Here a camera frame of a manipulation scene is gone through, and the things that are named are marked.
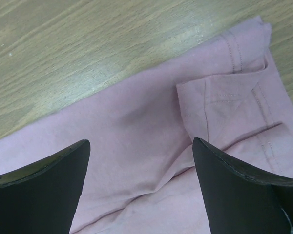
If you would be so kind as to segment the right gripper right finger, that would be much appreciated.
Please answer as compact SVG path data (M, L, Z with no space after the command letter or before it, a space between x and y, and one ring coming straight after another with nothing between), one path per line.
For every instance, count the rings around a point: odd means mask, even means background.
M232 157L201 138L192 145L213 234L293 234L293 179Z

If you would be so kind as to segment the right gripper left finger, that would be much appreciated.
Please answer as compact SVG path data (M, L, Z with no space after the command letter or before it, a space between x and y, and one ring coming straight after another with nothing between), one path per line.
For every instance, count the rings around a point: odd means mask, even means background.
M0 175L0 234L67 234L82 194L90 142Z

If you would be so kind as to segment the dusty pink t shirt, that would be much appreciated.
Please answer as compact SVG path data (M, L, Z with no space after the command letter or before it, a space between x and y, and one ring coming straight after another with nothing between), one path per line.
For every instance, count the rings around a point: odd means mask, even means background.
M81 139L91 155L73 234L208 234L192 141L293 178L293 105L249 19L0 140L0 174Z

